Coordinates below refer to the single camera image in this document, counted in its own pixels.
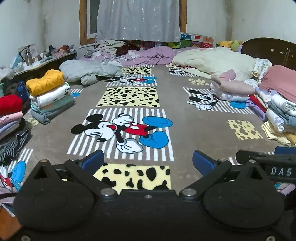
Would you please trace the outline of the yellow knitted sweater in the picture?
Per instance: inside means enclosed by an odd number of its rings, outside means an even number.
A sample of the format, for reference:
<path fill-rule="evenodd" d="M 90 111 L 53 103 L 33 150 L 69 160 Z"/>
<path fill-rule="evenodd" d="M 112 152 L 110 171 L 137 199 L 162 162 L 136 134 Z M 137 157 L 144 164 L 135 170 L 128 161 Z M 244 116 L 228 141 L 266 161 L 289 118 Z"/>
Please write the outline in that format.
<path fill-rule="evenodd" d="M 65 82 L 63 73 L 59 70 L 48 70 L 42 78 L 30 79 L 26 82 L 26 88 L 31 96 L 40 96 Z"/>

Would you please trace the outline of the purple folded garment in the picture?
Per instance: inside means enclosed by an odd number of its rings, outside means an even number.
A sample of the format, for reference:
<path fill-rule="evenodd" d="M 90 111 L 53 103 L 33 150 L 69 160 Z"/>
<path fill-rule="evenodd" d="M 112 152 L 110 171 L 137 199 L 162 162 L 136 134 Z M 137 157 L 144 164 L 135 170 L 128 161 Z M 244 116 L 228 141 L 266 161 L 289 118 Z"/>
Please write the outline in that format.
<path fill-rule="evenodd" d="M 258 117 L 261 121 L 264 123 L 268 121 L 268 118 L 266 116 L 266 113 L 262 111 L 256 104 L 254 104 L 252 101 L 248 100 L 246 102 L 246 106 L 248 106 Z"/>

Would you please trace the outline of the white floral folded garment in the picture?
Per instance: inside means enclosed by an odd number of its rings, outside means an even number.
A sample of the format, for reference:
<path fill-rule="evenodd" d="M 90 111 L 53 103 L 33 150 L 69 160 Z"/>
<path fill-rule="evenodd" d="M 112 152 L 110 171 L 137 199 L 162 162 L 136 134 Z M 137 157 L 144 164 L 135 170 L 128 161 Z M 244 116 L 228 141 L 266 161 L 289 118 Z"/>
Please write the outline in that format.
<path fill-rule="evenodd" d="M 261 90 L 255 87 L 255 95 L 266 108 L 267 119 L 279 133 L 295 135 L 295 103 L 282 97 L 275 90 Z"/>

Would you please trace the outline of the red folded garment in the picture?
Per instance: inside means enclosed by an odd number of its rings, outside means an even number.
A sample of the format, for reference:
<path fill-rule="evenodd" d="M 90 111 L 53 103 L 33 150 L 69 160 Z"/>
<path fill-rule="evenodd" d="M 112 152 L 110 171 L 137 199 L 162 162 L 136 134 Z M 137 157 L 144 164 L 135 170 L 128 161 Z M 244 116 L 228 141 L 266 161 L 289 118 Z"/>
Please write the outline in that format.
<path fill-rule="evenodd" d="M 264 113 L 266 113 L 267 109 L 261 104 L 261 102 L 254 96 L 250 95 L 249 100 L 247 101 L 249 107 L 257 107 Z"/>

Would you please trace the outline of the Mickey Mouse patterned bed sheet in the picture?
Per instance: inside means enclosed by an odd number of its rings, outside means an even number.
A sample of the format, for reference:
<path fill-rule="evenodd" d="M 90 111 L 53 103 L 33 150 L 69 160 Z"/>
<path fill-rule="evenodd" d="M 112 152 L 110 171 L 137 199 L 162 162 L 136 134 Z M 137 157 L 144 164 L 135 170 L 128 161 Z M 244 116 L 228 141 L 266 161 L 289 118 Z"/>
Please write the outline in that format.
<path fill-rule="evenodd" d="M 200 150 L 213 159 L 237 164 L 236 152 L 273 154 L 278 142 L 248 107 L 217 99 L 206 84 L 154 67 L 148 82 L 100 81 L 74 91 L 75 102 L 47 125 L 31 114 L 10 125 L 1 145 L 25 129 L 31 138 L 8 166 L 1 166 L 1 187 L 20 190 L 41 159 L 63 164 L 96 150 L 104 165 L 94 176 L 121 190 L 175 189 L 202 177 L 193 166 Z"/>

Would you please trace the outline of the striped dark folded garment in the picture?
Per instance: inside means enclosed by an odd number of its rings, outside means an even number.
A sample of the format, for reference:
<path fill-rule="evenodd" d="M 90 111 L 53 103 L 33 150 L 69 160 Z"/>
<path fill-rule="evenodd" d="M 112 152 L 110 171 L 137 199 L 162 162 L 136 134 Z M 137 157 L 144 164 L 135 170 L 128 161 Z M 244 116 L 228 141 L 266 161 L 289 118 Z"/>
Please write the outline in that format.
<path fill-rule="evenodd" d="M 31 130 L 19 131 L 8 142 L 1 145 L 1 166 L 8 166 L 19 155 L 31 138 Z"/>

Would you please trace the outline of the white folded shirt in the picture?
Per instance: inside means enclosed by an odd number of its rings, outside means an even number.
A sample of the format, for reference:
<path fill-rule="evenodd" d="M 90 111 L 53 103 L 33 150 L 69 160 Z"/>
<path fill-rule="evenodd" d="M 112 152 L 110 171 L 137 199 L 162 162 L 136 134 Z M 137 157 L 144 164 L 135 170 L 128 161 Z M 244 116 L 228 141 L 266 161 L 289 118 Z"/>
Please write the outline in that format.
<path fill-rule="evenodd" d="M 70 90 L 70 85 L 65 82 L 63 85 L 56 87 L 55 89 L 52 89 L 44 94 L 41 94 L 40 96 L 34 97 L 31 95 L 30 100 L 34 102 L 39 108 L 43 108 L 62 99 L 70 93 Z"/>

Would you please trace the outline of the pink pillow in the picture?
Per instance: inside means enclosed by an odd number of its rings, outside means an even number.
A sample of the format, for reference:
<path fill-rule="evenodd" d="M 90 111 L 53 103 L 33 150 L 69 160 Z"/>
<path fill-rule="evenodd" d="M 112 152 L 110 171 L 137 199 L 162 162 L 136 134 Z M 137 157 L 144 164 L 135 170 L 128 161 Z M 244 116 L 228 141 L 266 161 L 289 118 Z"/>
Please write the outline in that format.
<path fill-rule="evenodd" d="M 262 78 L 259 88 L 276 90 L 285 99 L 295 103 L 296 71 L 281 65 L 271 66 Z"/>

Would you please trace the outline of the beige pink folded garment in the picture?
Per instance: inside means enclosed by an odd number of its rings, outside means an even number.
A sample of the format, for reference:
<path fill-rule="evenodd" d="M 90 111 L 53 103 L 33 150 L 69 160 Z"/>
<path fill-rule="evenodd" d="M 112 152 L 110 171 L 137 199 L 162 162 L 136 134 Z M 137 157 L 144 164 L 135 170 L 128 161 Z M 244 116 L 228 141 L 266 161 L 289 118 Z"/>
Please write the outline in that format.
<path fill-rule="evenodd" d="M 249 84 L 235 79 L 236 73 L 233 69 L 223 72 L 220 76 L 211 75 L 211 80 L 218 90 L 233 94 L 251 95 L 255 93 L 255 88 Z"/>

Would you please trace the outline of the grey puffy jacket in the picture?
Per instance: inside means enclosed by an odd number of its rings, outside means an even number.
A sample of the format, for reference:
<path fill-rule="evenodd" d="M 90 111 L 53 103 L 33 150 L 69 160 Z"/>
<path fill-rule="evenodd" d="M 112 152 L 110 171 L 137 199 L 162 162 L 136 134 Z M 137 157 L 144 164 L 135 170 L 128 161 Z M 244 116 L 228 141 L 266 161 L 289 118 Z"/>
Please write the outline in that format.
<path fill-rule="evenodd" d="M 116 65 L 101 61 L 67 60 L 59 66 L 68 83 L 80 82 L 89 86 L 98 82 L 98 78 L 121 77 L 122 71 Z"/>

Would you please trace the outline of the red knitted garment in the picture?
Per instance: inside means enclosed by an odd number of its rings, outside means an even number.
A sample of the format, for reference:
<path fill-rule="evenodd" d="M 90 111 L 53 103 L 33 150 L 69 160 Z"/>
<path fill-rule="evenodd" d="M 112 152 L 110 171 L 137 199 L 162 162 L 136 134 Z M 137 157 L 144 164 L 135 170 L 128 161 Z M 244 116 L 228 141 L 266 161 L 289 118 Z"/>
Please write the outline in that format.
<path fill-rule="evenodd" d="M 17 95 L 0 97 L 0 116 L 17 113 L 23 108 L 23 102 Z"/>

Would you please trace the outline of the floral white pillow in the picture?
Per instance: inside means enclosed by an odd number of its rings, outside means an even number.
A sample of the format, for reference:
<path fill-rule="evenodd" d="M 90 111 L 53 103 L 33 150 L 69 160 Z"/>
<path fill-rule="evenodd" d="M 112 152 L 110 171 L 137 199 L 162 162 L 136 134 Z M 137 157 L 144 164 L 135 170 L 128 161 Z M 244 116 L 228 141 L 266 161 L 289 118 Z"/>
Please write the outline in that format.
<path fill-rule="evenodd" d="M 252 74 L 258 80 L 261 80 L 271 67 L 272 63 L 268 59 L 255 58 Z"/>

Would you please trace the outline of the cream quilted duvet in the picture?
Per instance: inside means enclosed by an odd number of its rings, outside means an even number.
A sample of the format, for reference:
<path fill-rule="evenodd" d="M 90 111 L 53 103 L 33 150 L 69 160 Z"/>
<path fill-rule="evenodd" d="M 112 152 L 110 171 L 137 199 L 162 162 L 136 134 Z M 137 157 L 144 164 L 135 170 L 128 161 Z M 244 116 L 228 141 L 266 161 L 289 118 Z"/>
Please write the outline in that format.
<path fill-rule="evenodd" d="M 235 72 L 236 80 L 245 81 L 252 77 L 255 59 L 225 47 L 197 48 L 178 53 L 172 59 L 172 64 L 189 67 L 190 73 L 193 74 L 197 74 L 196 71 L 199 70 L 216 76 L 232 69 Z"/>

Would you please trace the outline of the wooden side shelf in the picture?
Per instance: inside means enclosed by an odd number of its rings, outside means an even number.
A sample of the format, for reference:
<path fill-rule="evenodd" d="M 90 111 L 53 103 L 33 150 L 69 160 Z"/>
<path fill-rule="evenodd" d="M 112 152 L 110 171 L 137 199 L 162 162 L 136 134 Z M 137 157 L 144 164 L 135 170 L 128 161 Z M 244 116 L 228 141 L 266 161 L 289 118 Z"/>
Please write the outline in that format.
<path fill-rule="evenodd" d="M 77 57 L 77 51 L 74 51 L 74 52 L 71 52 L 71 53 L 67 53 L 67 54 L 63 54 L 62 56 L 59 56 L 59 57 L 56 57 L 56 58 L 51 58 L 49 60 L 46 60 L 46 61 L 42 62 L 39 65 L 32 66 L 32 67 L 30 67 L 30 68 L 28 68 L 26 70 L 17 72 L 17 73 L 15 73 L 15 76 L 18 76 L 18 75 L 21 75 L 21 74 L 25 74 L 27 72 L 35 71 L 35 70 L 41 69 L 43 67 L 48 67 L 50 65 L 54 65 L 54 66 L 57 66 L 57 68 L 59 68 L 59 66 L 63 62 L 65 62 L 67 60 L 71 60 L 71 59 L 76 59 L 76 57 Z"/>

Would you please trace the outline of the dark wooden headboard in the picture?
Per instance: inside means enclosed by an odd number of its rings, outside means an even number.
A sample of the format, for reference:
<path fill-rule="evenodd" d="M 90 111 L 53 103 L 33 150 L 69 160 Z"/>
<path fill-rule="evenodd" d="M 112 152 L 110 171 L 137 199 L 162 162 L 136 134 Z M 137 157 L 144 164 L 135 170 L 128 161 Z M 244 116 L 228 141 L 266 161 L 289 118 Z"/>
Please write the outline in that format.
<path fill-rule="evenodd" d="M 274 38 L 254 38 L 242 44 L 242 54 L 268 59 L 272 65 L 282 65 L 295 70 L 296 44 Z"/>

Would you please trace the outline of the steel thermos bottle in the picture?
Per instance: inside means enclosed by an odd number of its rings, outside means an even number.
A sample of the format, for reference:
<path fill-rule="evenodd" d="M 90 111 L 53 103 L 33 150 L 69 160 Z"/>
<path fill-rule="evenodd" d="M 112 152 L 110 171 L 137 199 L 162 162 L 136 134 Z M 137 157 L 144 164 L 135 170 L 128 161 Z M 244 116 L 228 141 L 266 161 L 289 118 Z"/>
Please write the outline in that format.
<path fill-rule="evenodd" d="M 25 56 L 25 62 L 27 64 L 27 66 L 31 66 L 32 65 L 32 54 L 31 54 L 30 48 L 24 49 L 24 56 Z"/>

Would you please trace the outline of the purple crumpled blanket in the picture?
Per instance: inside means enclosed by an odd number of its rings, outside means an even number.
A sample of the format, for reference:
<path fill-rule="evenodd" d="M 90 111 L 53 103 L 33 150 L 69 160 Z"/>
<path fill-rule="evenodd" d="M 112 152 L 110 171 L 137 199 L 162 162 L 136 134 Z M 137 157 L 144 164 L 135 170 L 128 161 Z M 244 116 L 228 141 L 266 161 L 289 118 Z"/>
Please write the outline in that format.
<path fill-rule="evenodd" d="M 174 49 L 168 46 L 158 46 L 143 51 L 128 50 L 128 53 L 122 56 L 96 51 L 91 54 L 90 58 L 83 56 L 80 60 L 88 62 L 99 61 L 116 66 L 166 65 L 170 64 L 176 55 L 177 52 Z"/>

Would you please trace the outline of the yellow green plush toy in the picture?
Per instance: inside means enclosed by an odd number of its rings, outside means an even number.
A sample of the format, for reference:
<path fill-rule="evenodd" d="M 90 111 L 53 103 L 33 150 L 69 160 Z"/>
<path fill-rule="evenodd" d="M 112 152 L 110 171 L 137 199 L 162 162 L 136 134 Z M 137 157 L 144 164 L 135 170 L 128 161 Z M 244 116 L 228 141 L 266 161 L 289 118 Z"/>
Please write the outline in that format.
<path fill-rule="evenodd" d="M 216 47 L 225 47 L 230 48 L 232 51 L 236 52 L 240 46 L 242 45 L 242 41 L 220 41 L 216 43 Z"/>

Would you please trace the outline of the colourful foam play mat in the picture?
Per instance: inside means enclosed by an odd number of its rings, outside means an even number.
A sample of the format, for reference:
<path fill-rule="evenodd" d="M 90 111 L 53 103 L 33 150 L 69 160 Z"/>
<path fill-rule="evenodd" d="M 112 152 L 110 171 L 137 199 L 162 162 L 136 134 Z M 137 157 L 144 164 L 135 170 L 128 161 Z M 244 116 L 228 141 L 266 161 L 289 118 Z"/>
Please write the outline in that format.
<path fill-rule="evenodd" d="M 180 48 L 212 48 L 214 45 L 214 39 L 212 37 L 206 37 L 202 35 L 195 35 L 189 33 L 180 32 L 180 41 L 168 43 L 167 46 L 174 49 Z"/>

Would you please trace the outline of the grey sparkly curtain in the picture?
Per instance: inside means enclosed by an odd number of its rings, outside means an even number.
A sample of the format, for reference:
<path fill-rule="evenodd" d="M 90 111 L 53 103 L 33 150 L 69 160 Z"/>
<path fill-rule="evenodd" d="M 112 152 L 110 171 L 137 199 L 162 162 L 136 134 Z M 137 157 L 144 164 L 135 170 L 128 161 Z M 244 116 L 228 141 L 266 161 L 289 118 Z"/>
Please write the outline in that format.
<path fill-rule="evenodd" d="M 178 42 L 179 1 L 100 1 L 96 39 Z"/>

